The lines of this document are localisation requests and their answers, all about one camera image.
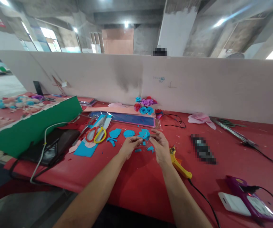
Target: partition board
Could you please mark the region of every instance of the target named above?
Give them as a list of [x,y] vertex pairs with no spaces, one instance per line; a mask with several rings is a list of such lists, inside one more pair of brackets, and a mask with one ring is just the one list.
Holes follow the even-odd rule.
[[273,124],[273,60],[144,56],[143,69],[163,110]]
[[106,102],[133,105],[140,95],[143,76],[142,56],[60,52],[2,51],[7,64],[28,92],[39,81],[43,92],[60,94],[52,75],[67,81],[67,95],[94,97]]
[[273,60],[1,50],[0,58],[29,92],[37,80],[59,94],[54,75],[68,81],[68,95],[129,105],[152,96],[163,110],[273,124]]

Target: scissors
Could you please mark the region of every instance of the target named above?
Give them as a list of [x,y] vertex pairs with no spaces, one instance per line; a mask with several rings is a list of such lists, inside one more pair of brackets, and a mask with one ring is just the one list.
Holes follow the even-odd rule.
[[[94,143],[101,143],[101,142],[104,141],[104,139],[106,138],[106,135],[107,135],[106,129],[104,128],[104,124],[105,124],[106,118],[107,118],[107,116],[104,116],[103,120],[101,121],[101,123],[100,123],[97,127],[93,127],[90,131],[87,132],[87,134],[86,134],[86,136],[85,136],[85,139],[86,139],[87,142],[90,143],[90,142],[93,141]],[[87,136],[88,136],[88,134],[89,134],[91,131],[93,131],[93,130],[94,130],[93,138],[92,138],[91,140],[88,140],[88,139],[87,139]],[[104,136],[103,136],[103,138],[102,138],[100,141],[96,141],[96,139],[98,138],[98,136],[100,135],[100,133],[101,133],[102,131],[104,131]]]
[[227,119],[219,118],[219,121],[220,121],[221,123],[223,123],[223,124],[224,124],[225,126],[227,126],[227,127],[235,127],[235,126],[246,127],[246,126],[241,125],[241,124],[234,124],[234,123],[230,122],[230,121],[227,120]]

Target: glue gun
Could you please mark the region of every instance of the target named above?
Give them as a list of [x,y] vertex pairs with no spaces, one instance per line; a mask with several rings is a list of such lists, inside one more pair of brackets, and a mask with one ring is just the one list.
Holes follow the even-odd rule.
[[175,146],[173,146],[172,148],[169,148],[169,153],[170,153],[172,165],[175,167],[175,169],[178,172],[180,172],[185,178],[191,179],[193,176],[191,172],[186,171],[186,169],[184,169],[175,158]]

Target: yellow scissors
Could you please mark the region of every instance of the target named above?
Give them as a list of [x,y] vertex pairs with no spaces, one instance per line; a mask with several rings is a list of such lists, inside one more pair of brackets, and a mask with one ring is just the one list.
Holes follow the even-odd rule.
[[[103,120],[101,121],[101,123],[100,123],[97,127],[93,127],[90,131],[87,132],[87,134],[86,134],[86,136],[85,136],[85,139],[86,139],[87,142],[90,143],[90,142],[93,141],[94,143],[101,143],[101,142],[104,141],[104,139],[106,138],[106,135],[107,135],[106,129],[104,128],[104,124],[105,124],[106,118],[107,118],[107,116],[104,116]],[[92,138],[91,140],[88,140],[88,139],[87,139],[87,136],[88,136],[88,134],[89,134],[91,131],[93,131],[93,130],[94,130],[93,138]],[[100,141],[96,141],[96,139],[98,138],[98,136],[100,135],[100,133],[101,133],[102,131],[104,131],[104,136],[103,136],[103,138],[102,138]]]

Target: blue rose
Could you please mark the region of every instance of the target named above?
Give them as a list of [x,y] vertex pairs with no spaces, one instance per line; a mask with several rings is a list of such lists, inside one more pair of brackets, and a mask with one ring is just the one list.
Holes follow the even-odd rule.
[[147,113],[147,108],[146,108],[146,107],[141,107],[141,108],[140,108],[140,113],[141,113],[142,115],[146,114],[146,113]]
[[153,108],[148,107],[148,108],[147,108],[147,112],[148,112],[149,115],[151,115],[151,114],[153,113]]
[[141,102],[142,98],[141,97],[136,97],[136,102]]

